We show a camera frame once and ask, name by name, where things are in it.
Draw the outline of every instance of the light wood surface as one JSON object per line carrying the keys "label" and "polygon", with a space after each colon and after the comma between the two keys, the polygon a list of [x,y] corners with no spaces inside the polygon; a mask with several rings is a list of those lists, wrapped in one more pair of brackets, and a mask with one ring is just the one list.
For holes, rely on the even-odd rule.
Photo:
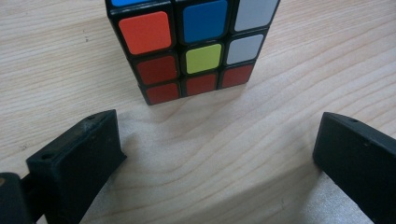
{"label": "light wood surface", "polygon": [[247,85],[155,106],[104,1],[0,2],[0,172],[112,108],[128,159],[84,223],[370,223],[311,155],[324,111],[396,137],[396,1],[284,0]]}

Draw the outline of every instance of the rubik's cube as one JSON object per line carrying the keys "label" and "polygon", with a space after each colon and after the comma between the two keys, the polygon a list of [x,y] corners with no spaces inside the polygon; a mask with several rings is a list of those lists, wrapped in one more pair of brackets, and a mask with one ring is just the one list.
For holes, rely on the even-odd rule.
{"label": "rubik's cube", "polygon": [[148,105],[248,82],[279,0],[106,0]]}

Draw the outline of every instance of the blue sticker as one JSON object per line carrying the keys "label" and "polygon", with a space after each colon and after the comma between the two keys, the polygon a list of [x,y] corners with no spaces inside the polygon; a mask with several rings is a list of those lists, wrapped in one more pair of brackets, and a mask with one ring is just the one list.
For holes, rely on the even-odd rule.
{"label": "blue sticker", "polygon": [[186,7],[183,11],[184,41],[190,44],[223,35],[227,7],[226,0]]}
{"label": "blue sticker", "polygon": [[115,7],[124,7],[135,3],[149,2],[150,0],[111,0]]}

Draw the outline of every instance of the cube face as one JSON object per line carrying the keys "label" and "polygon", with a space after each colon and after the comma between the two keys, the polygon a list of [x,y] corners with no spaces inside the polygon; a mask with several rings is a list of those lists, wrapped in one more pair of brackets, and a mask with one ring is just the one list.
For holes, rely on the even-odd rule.
{"label": "cube face", "polygon": [[193,75],[219,66],[223,46],[214,44],[196,49],[189,49],[185,54],[187,75]]}
{"label": "cube face", "polygon": [[163,11],[123,19],[119,26],[133,55],[168,49],[172,45],[169,19]]}
{"label": "cube face", "polygon": [[214,91],[217,86],[217,79],[217,73],[209,73],[197,77],[186,77],[182,85],[183,95],[192,96]]}
{"label": "cube face", "polygon": [[205,2],[182,9],[183,35],[181,41],[192,44],[224,35],[227,28],[228,2]]}
{"label": "cube face", "polygon": [[242,85],[248,82],[254,63],[226,67],[220,76],[219,89]]}
{"label": "cube face", "polygon": [[239,0],[235,4],[233,33],[269,27],[279,0]]}
{"label": "cube face", "polygon": [[105,0],[148,105],[245,84],[279,0]]}
{"label": "cube face", "polygon": [[157,105],[180,98],[178,82],[171,82],[153,87],[140,87],[148,105]]}
{"label": "cube face", "polygon": [[173,51],[130,63],[136,79],[144,85],[174,80],[179,76],[178,58]]}
{"label": "cube face", "polygon": [[255,34],[237,35],[232,37],[226,50],[225,65],[256,60],[259,56],[267,30]]}

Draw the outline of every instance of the wooden table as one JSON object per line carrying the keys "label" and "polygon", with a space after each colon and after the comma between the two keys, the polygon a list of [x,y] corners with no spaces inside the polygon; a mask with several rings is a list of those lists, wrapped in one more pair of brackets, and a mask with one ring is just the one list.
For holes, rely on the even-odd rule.
{"label": "wooden table", "polygon": [[104,1],[0,8],[1,172],[118,111],[128,159],[83,222],[370,223],[311,155],[324,111],[396,137],[396,1],[284,0],[247,85],[155,106]]}

